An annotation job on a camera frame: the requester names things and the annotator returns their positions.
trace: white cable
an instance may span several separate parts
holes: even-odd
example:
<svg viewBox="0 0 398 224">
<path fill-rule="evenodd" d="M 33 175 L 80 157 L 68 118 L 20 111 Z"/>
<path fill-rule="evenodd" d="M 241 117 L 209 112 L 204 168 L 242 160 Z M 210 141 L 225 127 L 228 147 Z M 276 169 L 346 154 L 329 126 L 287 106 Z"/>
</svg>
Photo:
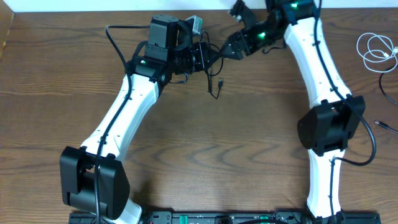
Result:
<svg viewBox="0 0 398 224">
<path fill-rule="evenodd" d="M 359 41 L 361 40 L 361 38 L 364 35 L 372 35 L 372 37 L 369 38 L 369 40 L 368 40 L 368 51 L 365 54 L 361 54 L 361 52 L 359 52 L 358 45 L 359 45 Z M 383 44 L 391 51 L 391 53 L 387 53 L 387 52 L 384 52 L 384 51 L 378 50 L 378 49 L 371 50 L 371 48 L 369 46 L 369 43 L 370 43 L 370 41 L 373 38 L 380 39 L 381 42 L 383 42 Z M 390 45 L 388 45 L 383 39 L 387 39 L 388 42 L 390 43 Z M 368 70 L 372 71 L 372 72 L 378 72 L 378 73 L 383 73 L 384 72 L 384 73 L 387 73 L 387 72 L 393 71 L 393 69 L 395 69 L 398 66 L 398 59 L 397 59 L 397 55 L 396 55 L 396 53 L 398 53 L 398 47 L 394 47 L 394 44 L 392 43 L 391 39 L 386 37 L 386 36 L 384 36 L 384 35 L 377 35 L 377 34 L 373 34 L 373 33 L 364 33 L 364 34 L 362 34 L 358 38 L 358 41 L 356 42 L 356 50 L 358 51 L 358 54 L 363 58 L 363 63 L 365 64 L 365 67 Z M 373 52 L 380 52 L 382 56 L 375 55 L 375 54 L 373 54 Z M 366 57 L 367 54 L 371 54 L 374 58 L 378 58 L 379 60 L 371 60 L 371 59 Z M 369 68 L 367 63 L 366 63 L 366 61 L 371 62 L 371 63 L 381 63 L 381 62 L 386 62 L 386 61 L 388 61 L 388 60 L 390 60 L 392 58 L 394 58 L 396 60 L 396 64 L 395 64 L 395 66 L 392 69 L 390 69 L 388 71 L 373 70 L 373 69 Z"/>
</svg>

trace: tabletop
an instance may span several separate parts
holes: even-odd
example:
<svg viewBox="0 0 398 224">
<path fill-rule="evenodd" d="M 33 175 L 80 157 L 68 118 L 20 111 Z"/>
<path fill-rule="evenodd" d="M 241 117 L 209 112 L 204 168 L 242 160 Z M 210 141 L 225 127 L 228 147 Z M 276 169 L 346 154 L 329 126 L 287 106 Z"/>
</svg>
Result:
<svg viewBox="0 0 398 224">
<path fill-rule="evenodd" d="M 65 146 L 78 147 L 95 130 L 124 76 L 104 27 L 148 25 L 152 15 L 161 13 L 180 19 L 198 15 L 219 46 L 243 27 L 226 11 L 15 15 L 0 61 L 2 222 L 67 222 L 74 208 L 62 203 L 59 157 Z M 258 10 L 256 15 L 263 20 L 267 12 Z M 364 117 L 378 147 L 372 164 L 342 165 L 341 206 L 377 211 L 383 223 L 397 223 L 398 136 L 373 120 L 398 127 L 398 108 L 381 94 L 378 74 L 364 67 L 356 41 L 364 32 L 375 32 L 398 43 L 398 14 L 396 9 L 325 9 L 322 20 L 341 77 L 354 96 L 364 96 Z M 149 31 L 111 33 L 129 58 Z M 296 125 L 309 107 L 291 51 L 225 60 L 219 77 L 224 80 L 219 100 L 207 93 L 203 72 L 191 75 L 185 85 L 165 87 L 126 156 L 130 197 L 140 205 L 176 211 L 302 208 L 310 184 L 309 160 Z M 386 92 L 395 99 L 397 77 L 392 72 L 383 78 Z M 371 142 L 361 124 L 348 144 L 346 158 L 369 157 Z"/>
</svg>

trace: wooden surface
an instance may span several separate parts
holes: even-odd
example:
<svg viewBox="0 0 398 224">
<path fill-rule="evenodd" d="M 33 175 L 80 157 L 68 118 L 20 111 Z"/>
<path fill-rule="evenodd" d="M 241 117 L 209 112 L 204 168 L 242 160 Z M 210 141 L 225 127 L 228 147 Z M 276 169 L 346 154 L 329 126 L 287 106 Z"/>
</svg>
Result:
<svg viewBox="0 0 398 224">
<path fill-rule="evenodd" d="M 167 12 L 203 18 L 221 45 L 241 28 L 225 11 Z M 264 11 L 256 12 L 260 19 Z M 149 24 L 159 12 L 16 14 L 0 61 L 0 220 L 66 223 L 58 160 L 78 147 L 103 119 L 123 79 L 121 62 L 104 33 L 106 24 Z M 323 11 L 326 41 L 354 95 L 366 100 L 364 117 L 378 143 L 367 167 L 343 164 L 340 201 L 345 210 L 375 210 L 398 223 L 398 137 L 376 127 L 398 127 L 398 108 L 367 71 L 355 43 L 367 31 L 398 43 L 396 9 Z M 148 30 L 112 30 L 124 55 Z M 186 85 L 166 86 L 142 121 L 127 153 L 131 198 L 175 210 L 273 210 L 303 207 L 309 161 L 296 132 L 308 111 L 307 91 L 290 50 L 227 60 L 219 100 L 210 97 L 204 73 Z M 398 99 L 397 72 L 384 86 Z M 346 157 L 364 161 L 371 144 L 362 126 Z"/>
<path fill-rule="evenodd" d="M 8 37 L 9 30 L 11 28 L 12 18 L 14 13 L 12 10 L 0 0 L 0 58 L 2 56 L 2 51 L 6 46 L 6 40 Z"/>
</svg>

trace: white background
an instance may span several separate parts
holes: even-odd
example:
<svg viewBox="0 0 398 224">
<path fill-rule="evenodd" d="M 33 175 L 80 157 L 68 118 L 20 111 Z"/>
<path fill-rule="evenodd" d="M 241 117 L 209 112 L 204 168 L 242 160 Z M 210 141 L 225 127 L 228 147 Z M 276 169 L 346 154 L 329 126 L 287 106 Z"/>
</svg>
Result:
<svg viewBox="0 0 398 224">
<path fill-rule="evenodd" d="M 230 9 L 236 0 L 4 0 L 14 12 Z M 265 0 L 244 0 L 264 9 Z M 398 0 L 324 0 L 323 7 L 398 7 Z"/>
</svg>

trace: green tape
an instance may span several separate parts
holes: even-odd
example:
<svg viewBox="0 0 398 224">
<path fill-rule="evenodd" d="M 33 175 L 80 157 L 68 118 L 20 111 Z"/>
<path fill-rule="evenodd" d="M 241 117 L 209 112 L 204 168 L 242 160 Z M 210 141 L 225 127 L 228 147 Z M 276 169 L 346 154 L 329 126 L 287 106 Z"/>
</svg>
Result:
<svg viewBox="0 0 398 224">
<path fill-rule="evenodd" d="M 180 216 L 180 224 L 188 224 L 188 215 Z"/>
<path fill-rule="evenodd" d="M 268 219 L 268 216 L 266 215 L 260 216 L 260 219 Z"/>
</svg>

